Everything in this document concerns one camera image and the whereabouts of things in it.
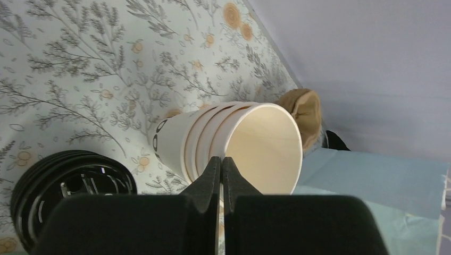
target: wall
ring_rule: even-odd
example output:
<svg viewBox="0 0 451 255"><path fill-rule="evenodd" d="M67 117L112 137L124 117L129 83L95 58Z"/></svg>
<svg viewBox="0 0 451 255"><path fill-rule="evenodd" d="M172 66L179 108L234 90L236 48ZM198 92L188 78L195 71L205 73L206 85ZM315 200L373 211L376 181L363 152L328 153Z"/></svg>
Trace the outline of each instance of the wall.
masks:
<svg viewBox="0 0 451 255"><path fill-rule="evenodd" d="M249 0L352 150L451 161L451 2Z"/></svg>

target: brown pouch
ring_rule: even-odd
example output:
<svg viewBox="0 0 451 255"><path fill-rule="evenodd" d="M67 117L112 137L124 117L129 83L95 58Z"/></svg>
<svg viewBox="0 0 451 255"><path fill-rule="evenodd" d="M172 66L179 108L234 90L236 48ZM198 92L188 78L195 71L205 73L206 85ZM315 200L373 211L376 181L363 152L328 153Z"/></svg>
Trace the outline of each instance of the brown pouch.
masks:
<svg viewBox="0 0 451 255"><path fill-rule="evenodd" d="M321 102L311 89L294 89L285 93L277 102L296 121L302 139L302 150L308 151L321 132Z"/></svg>

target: stacked paper cup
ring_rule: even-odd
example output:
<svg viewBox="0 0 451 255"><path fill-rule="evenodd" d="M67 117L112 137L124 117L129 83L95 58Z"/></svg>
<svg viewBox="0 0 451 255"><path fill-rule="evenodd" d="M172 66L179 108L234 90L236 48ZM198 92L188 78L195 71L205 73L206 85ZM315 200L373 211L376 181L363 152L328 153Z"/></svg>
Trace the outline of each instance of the stacked paper cup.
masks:
<svg viewBox="0 0 451 255"><path fill-rule="evenodd" d="M275 104L211 105L163 120L151 137L156 157L188 183L213 156L232 157L240 174L263 194L291 194L300 175L299 129Z"/></svg>

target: black object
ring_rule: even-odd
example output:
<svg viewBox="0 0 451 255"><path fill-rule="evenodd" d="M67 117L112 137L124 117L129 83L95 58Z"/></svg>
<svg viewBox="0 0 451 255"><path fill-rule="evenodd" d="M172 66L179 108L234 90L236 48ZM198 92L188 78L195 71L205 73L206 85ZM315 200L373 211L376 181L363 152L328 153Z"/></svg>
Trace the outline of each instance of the black object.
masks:
<svg viewBox="0 0 451 255"><path fill-rule="evenodd" d="M326 139L323 142L323 148L351 151L345 142L334 132L326 130L325 135Z"/></svg>
<svg viewBox="0 0 451 255"><path fill-rule="evenodd" d="M53 211L32 254L215 254L219 184L225 252L388 254L365 204L330 195L261 195L233 160L211 158L179 195L78 196Z"/></svg>
<svg viewBox="0 0 451 255"><path fill-rule="evenodd" d="M11 217L23 247L35 245L61 200L79 194L136 194L130 172L119 162L84 150L50 155L28 169L11 198Z"/></svg>

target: floral pattern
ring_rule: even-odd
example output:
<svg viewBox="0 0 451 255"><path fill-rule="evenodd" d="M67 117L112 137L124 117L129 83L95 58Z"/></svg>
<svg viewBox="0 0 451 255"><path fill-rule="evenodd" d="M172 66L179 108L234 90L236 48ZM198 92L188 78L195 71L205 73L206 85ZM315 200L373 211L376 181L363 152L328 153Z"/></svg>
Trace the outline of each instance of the floral pattern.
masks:
<svg viewBox="0 0 451 255"><path fill-rule="evenodd" d="M0 0L0 30L0 252L23 250L9 200L43 157L90 150L140 193L179 193L150 153L155 123L296 88L241 0Z"/></svg>

